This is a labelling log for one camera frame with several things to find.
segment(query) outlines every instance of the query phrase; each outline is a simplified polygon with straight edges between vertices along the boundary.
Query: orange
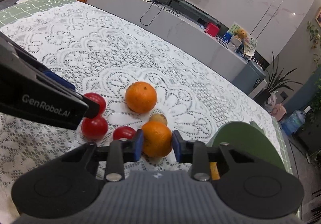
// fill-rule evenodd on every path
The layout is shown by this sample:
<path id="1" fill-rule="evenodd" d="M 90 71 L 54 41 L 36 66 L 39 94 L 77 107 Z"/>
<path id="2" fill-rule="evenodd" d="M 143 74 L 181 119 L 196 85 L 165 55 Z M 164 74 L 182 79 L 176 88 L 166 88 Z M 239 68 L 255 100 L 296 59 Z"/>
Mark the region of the orange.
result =
<path id="1" fill-rule="evenodd" d="M 142 151 L 152 158 L 161 158 L 172 150 L 172 132 L 161 122 L 149 121 L 142 126 L 144 143 Z"/>
<path id="2" fill-rule="evenodd" d="M 127 88 L 125 101 L 129 109 L 144 114 L 155 107 L 157 93 L 149 83 L 136 82 Z"/>

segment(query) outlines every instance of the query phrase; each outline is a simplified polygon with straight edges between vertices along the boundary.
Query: potted plant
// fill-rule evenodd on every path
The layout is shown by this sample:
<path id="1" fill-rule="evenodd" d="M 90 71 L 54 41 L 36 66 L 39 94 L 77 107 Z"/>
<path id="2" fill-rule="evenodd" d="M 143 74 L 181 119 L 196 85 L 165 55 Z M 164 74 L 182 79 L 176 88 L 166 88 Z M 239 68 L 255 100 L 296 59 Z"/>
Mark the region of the potted plant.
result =
<path id="1" fill-rule="evenodd" d="M 279 59 L 277 60 L 276 69 L 274 71 L 275 59 L 274 59 L 273 52 L 272 52 L 272 58 L 273 60 L 272 60 L 271 74 L 269 73 L 268 69 L 266 69 L 266 72 L 269 76 L 268 83 L 265 89 L 254 97 L 254 100 L 260 105 L 263 104 L 271 96 L 272 92 L 276 91 L 279 88 L 284 87 L 293 91 L 293 89 L 288 86 L 288 83 L 295 83 L 295 84 L 302 85 L 302 83 L 300 82 L 292 81 L 291 79 L 287 78 L 287 76 L 291 74 L 293 71 L 295 71 L 296 68 L 292 69 L 291 71 L 287 72 L 285 75 L 282 76 L 284 68 L 281 70 L 280 73 L 278 73 Z"/>

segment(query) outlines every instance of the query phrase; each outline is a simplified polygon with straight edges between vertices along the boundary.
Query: black cable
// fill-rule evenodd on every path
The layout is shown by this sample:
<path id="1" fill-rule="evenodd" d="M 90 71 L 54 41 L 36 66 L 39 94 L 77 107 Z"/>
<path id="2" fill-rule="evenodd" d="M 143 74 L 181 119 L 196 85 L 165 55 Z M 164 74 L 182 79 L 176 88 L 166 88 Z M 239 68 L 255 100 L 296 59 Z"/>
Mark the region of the black cable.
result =
<path id="1" fill-rule="evenodd" d="M 151 3 L 149 9 L 141 16 L 141 18 L 140 18 L 140 20 L 139 20 L 140 23 L 141 23 L 142 25 L 144 25 L 144 26 L 149 26 L 149 25 L 153 22 L 153 20 L 158 16 L 158 14 L 161 12 L 161 10 L 163 9 L 163 8 L 161 8 L 161 9 L 159 10 L 159 12 L 157 13 L 157 15 L 151 20 L 151 22 L 150 22 L 148 25 L 145 25 L 144 23 L 142 23 L 142 18 L 143 18 L 143 16 L 150 10 L 150 8 L 152 7 L 153 4 L 154 4 L 154 2 Z"/>
<path id="2" fill-rule="evenodd" d="M 143 16 L 150 10 L 150 8 L 152 7 L 153 4 L 155 4 L 157 7 L 159 7 L 160 10 L 159 10 L 159 12 L 157 13 L 157 15 L 156 15 L 155 17 L 153 17 L 153 19 L 151 20 L 151 22 L 150 22 L 148 25 L 145 25 L 145 24 L 142 23 L 142 18 L 143 18 Z M 140 23 L 141 23 L 142 25 L 144 25 L 144 26 L 149 26 L 149 25 L 153 22 L 153 20 L 159 15 L 159 13 L 160 13 L 162 10 L 171 12 L 171 13 L 173 13 L 174 15 L 176 15 L 177 17 L 179 16 L 177 13 L 173 12 L 172 10 L 166 10 L 165 7 L 160 7 L 158 4 L 159 4 L 158 2 L 156 2 L 156 3 L 155 3 L 154 1 L 151 2 L 151 5 L 150 5 L 149 9 L 148 9 L 148 10 L 141 16 L 141 18 L 139 19 L 139 21 L 140 21 Z"/>

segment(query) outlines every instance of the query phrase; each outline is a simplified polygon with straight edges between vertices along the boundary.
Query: cherry tomato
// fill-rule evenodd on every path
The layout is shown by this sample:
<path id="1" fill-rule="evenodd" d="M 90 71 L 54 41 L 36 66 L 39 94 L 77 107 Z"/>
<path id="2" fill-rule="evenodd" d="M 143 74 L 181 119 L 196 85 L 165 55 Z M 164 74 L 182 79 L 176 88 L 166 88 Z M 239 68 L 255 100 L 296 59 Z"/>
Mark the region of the cherry tomato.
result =
<path id="1" fill-rule="evenodd" d="M 85 118 L 81 123 L 81 131 L 89 141 L 100 141 L 108 131 L 108 123 L 105 118 L 97 116 L 94 119 Z"/>
<path id="2" fill-rule="evenodd" d="M 121 138 L 132 139 L 136 134 L 136 130 L 129 126 L 120 126 L 113 132 L 113 140 L 118 140 Z"/>
<path id="3" fill-rule="evenodd" d="M 105 111 L 106 101 L 101 95 L 96 93 L 86 93 L 84 94 L 84 96 L 86 96 L 91 101 L 94 101 L 95 103 L 99 104 L 100 108 L 99 108 L 98 115 L 101 115 Z"/>

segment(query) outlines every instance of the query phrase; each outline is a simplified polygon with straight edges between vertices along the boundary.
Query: plant leaf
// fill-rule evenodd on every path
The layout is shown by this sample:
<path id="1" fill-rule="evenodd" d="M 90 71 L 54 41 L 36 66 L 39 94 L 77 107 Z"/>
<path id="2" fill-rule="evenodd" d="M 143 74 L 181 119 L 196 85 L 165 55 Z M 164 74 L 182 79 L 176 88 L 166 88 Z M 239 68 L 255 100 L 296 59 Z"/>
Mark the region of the plant leaf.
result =
<path id="1" fill-rule="evenodd" d="M 273 88 L 273 89 L 272 89 L 272 92 L 273 92 L 273 91 L 275 91 L 275 90 L 277 90 L 277 89 L 279 89 L 279 88 L 281 88 L 281 87 L 285 87 L 285 88 L 287 88 L 287 89 L 289 89 L 289 90 L 293 91 L 293 89 L 292 89 L 291 87 L 287 86 L 286 84 L 281 84 L 281 85 L 279 85 L 279 86 L 277 86 L 277 87 Z"/>
<path id="2" fill-rule="evenodd" d="M 280 74 L 277 75 L 277 77 L 275 78 L 275 80 L 273 81 L 273 84 L 271 86 L 271 88 L 275 88 L 278 84 L 280 84 L 280 76 L 282 74 L 284 69 L 281 70 Z"/>
<path id="3" fill-rule="evenodd" d="M 300 82 L 296 82 L 296 81 L 290 81 L 290 79 L 287 79 L 288 81 L 286 81 L 286 82 L 283 82 L 283 84 L 285 84 L 285 83 L 296 83 L 296 84 L 298 84 L 298 85 L 303 85 L 302 83 L 300 83 Z"/>
<path id="4" fill-rule="evenodd" d="M 274 86 L 275 86 L 275 78 L 276 78 L 276 76 L 277 76 L 277 74 L 278 74 L 278 68 L 279 68 L 279 59 L 278 59 L 278 61 L 277 61 L 275 73 L 274 73 L 273 76 L 272 76 L 272 82 L 271 82 L 270 87 L 274 87 Z"/>
<path id="5" fill-rule="evenodd" d="M 273 54 L 273 51 L 272 51 L 272 77 L 273 77 L 273 74 L 274 74 L 274 54 Z M 267 84 L 267 88 L 269 88 L 271 86 L 272 77 L 269 78 L 269 83 Z"/>
<path id="6" fill-rule="evenodd" d="M 289 72 L 287 72 L 285 75 L 284 75 L 284 78 L 287 76 L 287 75 L 289 75 L 289 74 L 291 74 L 293 71 L 295 71 L 296 70 L 296 68 L 295 69 L 292 69 L 291 71 L 289 71 Z"/>
<path id="7" fill-rule="evenodd" d="M 269 73 L 269 71 L 267 69 L 266 69 L 266 72 L 269 75 L 269 82 L 270 82 L 270 78 L 271 78 L 270 73 Z"/>
<path id="8" fill-rule="evenodd" d="M 286 78 L 286 79 L 283 79 L 283 80 L 279 80 L 279 83 L 287 83 L 287 82 L 289 82 L 289 81 L 291 81 L 291 79 L 290 78 Z"/>

